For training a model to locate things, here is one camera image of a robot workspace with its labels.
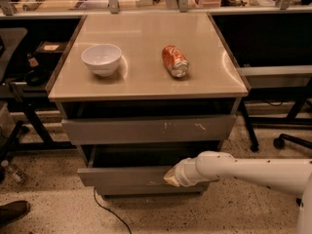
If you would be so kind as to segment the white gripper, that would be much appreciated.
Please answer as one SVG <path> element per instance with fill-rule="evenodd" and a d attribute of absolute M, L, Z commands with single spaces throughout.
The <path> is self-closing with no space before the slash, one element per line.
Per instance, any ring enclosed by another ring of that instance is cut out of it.
<path fill-rule="evenodd" d="M 190 187 L 201 181 L 201 175 L 197 171 L 195 160 L 186 158 L 164 174 L 164 181 L 175 187 Z"/>

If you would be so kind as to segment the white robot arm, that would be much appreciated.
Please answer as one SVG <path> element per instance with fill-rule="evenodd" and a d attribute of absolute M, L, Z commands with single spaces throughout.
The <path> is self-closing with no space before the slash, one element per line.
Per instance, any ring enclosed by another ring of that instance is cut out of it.
<path fill-rule="evenodd" d="M 169 169 L 164 180 L 175 187 L 236 178 L 301 200 L 296 234 L 312 234 L 312 160 L 239 159 L 229 153 L 205 151 Z"/>

